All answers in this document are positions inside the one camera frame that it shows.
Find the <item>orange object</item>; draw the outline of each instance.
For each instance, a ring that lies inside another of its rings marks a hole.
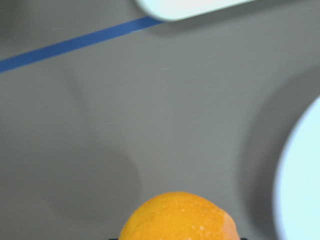
[[[239,240],[232,218],[212,202],[187,192],[160,194],[140,206],[119,240]]]

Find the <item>white plate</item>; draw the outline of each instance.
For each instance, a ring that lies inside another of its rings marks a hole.
[[[273,211],[280,240],[320,239],[320,98],[302,115],[280,156]]]
[[[253,0],[136,0],[149,15],[163,21],[177,21]]]

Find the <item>gray background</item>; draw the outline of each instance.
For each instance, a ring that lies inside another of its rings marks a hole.
[[[130,0],[1,1],[0,59],[145,16]],[[275,167],[320,92],[320,2],[257,0],[0,74],[0,236],[116,238],[167,191],[275,239]]]

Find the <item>blue line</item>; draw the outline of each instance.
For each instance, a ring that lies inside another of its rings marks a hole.
[[[0,73],[16,69],[28,64],[39,62],[44,59],[52,58],[57,55],[65,54],[90,45],[114,39],[134,31],[146,29],[162,21],[155,20],[149,16],[142,17],[133,21],[125,22],[120,25],[112,26],[103,30],[95,31],[83,36],[62,41],[50,46],[39,48],[4,60],[0,60]]]

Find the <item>orange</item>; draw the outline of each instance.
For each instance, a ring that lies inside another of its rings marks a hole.
[[[187,192],[167,192],[140,206],[119,240],[239,240],[232,218],[212,202]]]

